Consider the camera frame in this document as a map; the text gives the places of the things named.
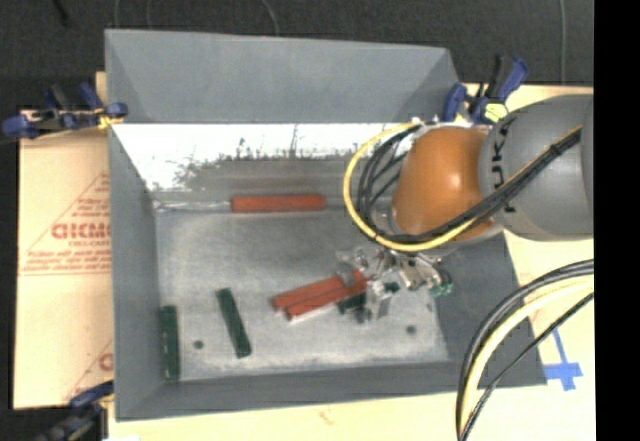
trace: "blue tape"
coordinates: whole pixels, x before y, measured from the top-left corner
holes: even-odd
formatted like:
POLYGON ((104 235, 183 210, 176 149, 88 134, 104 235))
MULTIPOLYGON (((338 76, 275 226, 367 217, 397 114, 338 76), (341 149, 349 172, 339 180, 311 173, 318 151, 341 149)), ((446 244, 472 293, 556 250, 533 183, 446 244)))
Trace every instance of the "blue tape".
POLYGON ((560 353, 560 363, 543 365, 544 375, 547 381, 551 379, 559 379, 562 384, 563 391, 571 391, 576 389, 574 379, 576 377, 582 377, 583 373, 578 363, 569 363, 567 354, 562 346, 562 340, 560 339, 560 333, 557 329, 553 331, 553 339, 556 342, 556 347, 560 353))

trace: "black floor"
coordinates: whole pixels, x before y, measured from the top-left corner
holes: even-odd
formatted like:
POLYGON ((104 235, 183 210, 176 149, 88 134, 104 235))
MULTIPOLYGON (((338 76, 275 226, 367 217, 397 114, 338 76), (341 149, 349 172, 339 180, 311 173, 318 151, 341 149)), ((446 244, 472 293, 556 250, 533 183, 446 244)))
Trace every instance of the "black floor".
MULTIPOLYGON (((75 87, 104 66, 105 27, 272 34, 261 0, 0 0, 0 119, 75 87)), ((594 0, 266 0, 282 36, 448 48, 459 77, 486 80, 495 53, 516 54, 529 82, 593 85, 594 0)), ((16 153, 0 146, 0 440, 23 439, 64 411, 10 411, 15 308, 16 153)))

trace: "gray bin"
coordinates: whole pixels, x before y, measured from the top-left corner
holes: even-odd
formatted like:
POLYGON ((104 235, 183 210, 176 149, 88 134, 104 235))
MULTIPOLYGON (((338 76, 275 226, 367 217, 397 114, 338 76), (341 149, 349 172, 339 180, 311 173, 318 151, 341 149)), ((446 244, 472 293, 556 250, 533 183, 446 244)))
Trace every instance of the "gray bin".
MULTIPOLYGON (((457 81, 449 52, 136 30, 105 37, 109 100, 130 108, 109 141, 117 418, 454 390, 475 327, 516 282, 501 235, 447 257, 450 296, 436 303, 404 291, 377 322, 328 311, 290 325, 269 305, 279 291, 331 277, 336 251, 367 243, 340 200, 346 158, 383 123, 440 112, 457 81), (295 144, 243 153, 275 128, 295 144), (326 130, 322 151, 310 135, 296 139, 307 129, 326 130), (320 191, 327 208, 228 211, 234 194, 282 191, 320 191), (215 302, 224 287, 252 342, 247 358, 234 356, 215 302), (164 376, 167 304, 178 309, 178 380, 164 376)), ((494 369, 529 336, 528 325, 516 330, 494 369)), ((533 354, 506 380, 542 382, 533 354)))

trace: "cable bundle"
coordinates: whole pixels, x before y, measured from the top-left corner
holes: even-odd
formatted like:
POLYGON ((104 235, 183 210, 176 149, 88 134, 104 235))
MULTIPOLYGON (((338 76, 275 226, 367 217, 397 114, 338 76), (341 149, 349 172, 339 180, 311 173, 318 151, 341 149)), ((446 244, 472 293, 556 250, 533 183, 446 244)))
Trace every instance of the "cable bundle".
POLYGON ((354 223, 374 242, 399 252, 415 253, 432 249, 451 241, 461 233, 484 222, 513 199, 547 165, 575 146, 580 141, 582 130, 582 125, 579 125, 567 132, 538 157, 513 174, 493 194, 446 224, 419 235, 387 234, 372 221, 371 209, 379 197, 398 179, 399 173, 395 174, 374 194, 375 182, 395 164, 402 161, 405 155, 396 156, 398 145, 404 138, 415 133, 422 126, 424 126, 422 122, 403 123, 372 137, 355 152, 347 165, 344 175, 343 199, 347 212, 354 223), (365 165, 358 186, 356 204, 354 205, 351 198, 351 178, 355 167, 365 153, 383 139, 387 140, 373 152, 373 155, 365 165), (391 157, 388 158, 388 162, 382 170, 378 172, 378 166, 389 152, 391 152, 391 157))
POLYGON ((513 368, 533 348, 538 346, 555 329, 566 322, 578 310, 593 300, 595 296, 594 260, 572 263, 549 272, 531 283, 519 288, 505 298, 482 322, 467 349, 462 363, 458 396, 456 400, 456 431, 459 441, 468 439, 471 429, 486 404, 491 393, 499 385, 504 375, 513 368), (522 305, 534 292, 542 292, 522 305), (497 377, 491 381, 480 399, 472 405, 469 394, 477 389, 480 376, 496 348, 505 337, 531 313, 560 297, 582 292, 582 299, 553 321, 537 336, 497 377))

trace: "blue clamp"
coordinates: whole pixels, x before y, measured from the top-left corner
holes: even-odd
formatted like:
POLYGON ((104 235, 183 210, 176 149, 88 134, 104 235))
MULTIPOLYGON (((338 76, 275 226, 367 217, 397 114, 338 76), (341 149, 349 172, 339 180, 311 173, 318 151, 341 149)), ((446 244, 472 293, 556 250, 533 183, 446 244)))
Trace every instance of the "blue clamp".
POLYGON ((89 82, 81 83, 78 89, 84 102, 82 110, 65 108, 63 105, 69 103, 67 97, 61 87, 54 84, 45 93, 43 109, 30 116, 19 114, 5 119, 2 132, 6 137, 15 139, 35 139, 53 132, 98 126, 105 120, 123 119, 129 113, 124 103, 105 106, 89 82))
POLYGON ((495 124, 506 114, 505 102, 525 81, 529 69, 519 57, 512 57, 511 69, 505 74, 504 58, 496 56, 493 75, 487 88, 482 85, 475 96, 470 96, 461 83, 455 84, 447 95, 442 121, 451 122, 461 115, 473 124, 495 124))
POLYGON ((75 441, 97 424, 96 418, 105 421, 105 409, 99 400, 113 394, 113 381, 107 381, 75 396, 69 402, 71 414, 56 423, 47 432, 37 435, 31 441, 75 441))

